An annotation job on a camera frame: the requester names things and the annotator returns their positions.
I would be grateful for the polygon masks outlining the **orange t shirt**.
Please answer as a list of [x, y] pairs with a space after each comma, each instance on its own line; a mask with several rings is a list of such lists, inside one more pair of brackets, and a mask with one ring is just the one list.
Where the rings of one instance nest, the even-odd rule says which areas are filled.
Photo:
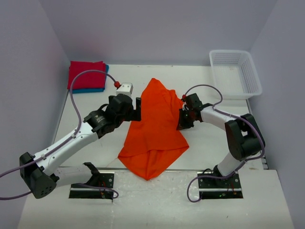
[[158, 177], [189, 145], [178, 131], [183, 102], [152, 78], [141, 95], [142, 119], [130, 124], [118, 159], [135, 175], [150, 180]]

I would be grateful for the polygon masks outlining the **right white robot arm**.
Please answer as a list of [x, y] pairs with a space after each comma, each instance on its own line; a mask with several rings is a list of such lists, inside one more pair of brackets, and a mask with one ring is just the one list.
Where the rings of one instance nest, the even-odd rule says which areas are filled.
[[194, 122], [212, 124], [226, 133], [229, 153], [217, 164], [210, 178], [226, 179], [251, 160], [264, 156], [265, 141], [251, 114], [237, 116], [203, 104], [197, 94], [183, 95], [177, 130], [194, 127]]

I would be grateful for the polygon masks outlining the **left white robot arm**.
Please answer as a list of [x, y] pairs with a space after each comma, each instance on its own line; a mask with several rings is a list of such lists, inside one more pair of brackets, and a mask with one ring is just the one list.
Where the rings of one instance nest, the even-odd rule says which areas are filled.
[[113, 132], [124, 121], [141, 120], [141, 99], [125, 94], [109, 96], [109, 102], [90, 112], [76, 129], [51, 145], [31, 155], [26, 152], [20, 156], [20, 176], [36, 199], [49, 195], [55, 188], [78, 184], [93, 188], [93, 182], [100, 175], [98, 169], [89, 162], [78, 167], [61, 165], [72, 155], [87, 145]]

